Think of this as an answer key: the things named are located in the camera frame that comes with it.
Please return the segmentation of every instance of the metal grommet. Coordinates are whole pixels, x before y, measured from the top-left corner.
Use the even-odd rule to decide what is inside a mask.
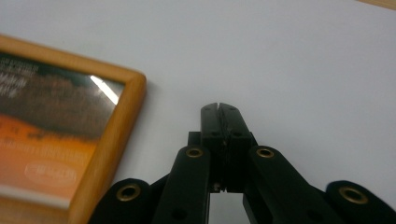
[[[204,155],[204,152],[200,148],[193,147],[193,148],[189,148],[186,151],[186,154],[188,157],[191,157],[191,158],[199,158],[202,155]]]
[[[341,187],[338,192],[351,203],[356,204],[365,204],[369,202],[369,199],[366,195],[358,191],[357,189],[353,189],[352,187]]]
[[[122,202],[129,202],[140,194],[140,187],[137,184],[129,184],[117,191],[117,198]]]
[[[257,149],[256,153],[260,157],[267,158],[267,159],[273,158],[275,156],[275,153],[272,150],[270,150],[268,148],[264,148],[264,147]]]

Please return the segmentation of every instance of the white table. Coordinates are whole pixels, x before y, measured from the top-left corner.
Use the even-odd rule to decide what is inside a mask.
[[[313,186],[359,183],[396,209],[396,12],[357,1],[3,0],[0,32],[143,71],[114,182],[166,175],[200,108],[238,107]],[[210,223],[248,223],[211,195]]]

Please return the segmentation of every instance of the picture frame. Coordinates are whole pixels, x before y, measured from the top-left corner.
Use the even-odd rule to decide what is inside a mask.
[[[378,7],[385,7],[396,10],[396,0],[358,0]]]
[[[112,183],[122,151],[137,120],[146,92],[145,76],[132,69],[5,35],[0,35],[0,56],[0,107],[3,107],[3,110],[0,108],[0,153],[4,160],[0,163],[5,164],[0,170],[0,222],[87,223],[94,207]],[[40,67],[48,69],[40,72]],[[22,74],[22,77],[17,77],[17,73]],[[92,82],[89,87],[85,84],[83,87],[82,84],[73,86],[70,83],[75,81],[75,77],[78,80],[87,80],[89,77]],[[95,94],[87,93],[93,92],[93,87],[99,88],[101,84],[121,88],[116,103],[103,121],[100,121],[98,114],[105,110],[100,107],[105,103],[100,102],[110,97],[106,98],[102,89],[95,91]],[[44,87],[47,91],[38,94],[37,90],[44,90]],[[78,103],[78,108],[78,104],[70,101],[70,94],[75,97],[75,102],[81,102],[82,98],[89,99]],[[1,123],[1,116],[7,121],[6,124],[5,121]],[[78,119],[90,122],[79,125]],[[92,132],[97,129],[102,129],[99,134]],[[82,150],[77,151],[76,145],[70,145],[70,142],[81,144]],[[75,151],[67,152],[68,146]],[[16,163],[24,158],[23,153],[29,154],[25,163],[20,162],[22,168],[15,168]],[[27,162],[35,156],[41,158]],[[83,167],[80,172],[73,171],[72,162]],[[22,174],[13,174],[14,170],[21,170]],[[64,186],[70,187],[72,182],[75,187],[67,197],[52,194],[51,190],[40,191],[40,186],[48,189],[54,186],[58,190]]]

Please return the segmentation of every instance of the wooden frame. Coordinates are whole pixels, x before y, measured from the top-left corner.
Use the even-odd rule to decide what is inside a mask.
[[[396,10],[396,0],[358,0],[363,3]]]
[[[0,222],[87,223],[110,186],[146,91],[141,73],[0,35],[0,53],[123,84],[123,91],[67,208],[0,196]]]

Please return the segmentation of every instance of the photo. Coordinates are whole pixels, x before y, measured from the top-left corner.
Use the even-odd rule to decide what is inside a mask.
[[[123,87],[0,53],[0,195],[67,208]]]

